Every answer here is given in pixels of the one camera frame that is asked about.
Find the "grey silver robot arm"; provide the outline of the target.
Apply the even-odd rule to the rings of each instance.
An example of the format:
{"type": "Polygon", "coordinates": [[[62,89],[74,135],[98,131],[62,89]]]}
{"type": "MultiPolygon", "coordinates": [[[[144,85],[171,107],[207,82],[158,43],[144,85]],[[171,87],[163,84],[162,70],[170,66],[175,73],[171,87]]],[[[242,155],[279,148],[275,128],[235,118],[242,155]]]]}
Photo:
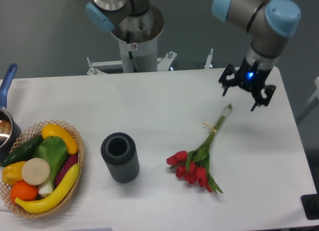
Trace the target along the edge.
{"type": "MultiPolygon", "coordinates": [[[[158,71],[164,19],[150,0],[92,0],[85,11],[92,23],[118,40],[125,73],[158,71]]],[[[225,90],[238,86],[251,93],[255,106],[267,106],[276,88],[266,79],[296,31],[300,8],[291,0],[213,0],[211,11],[253,38],[240,67],[228,65],[219,82],[225,90]]]]}

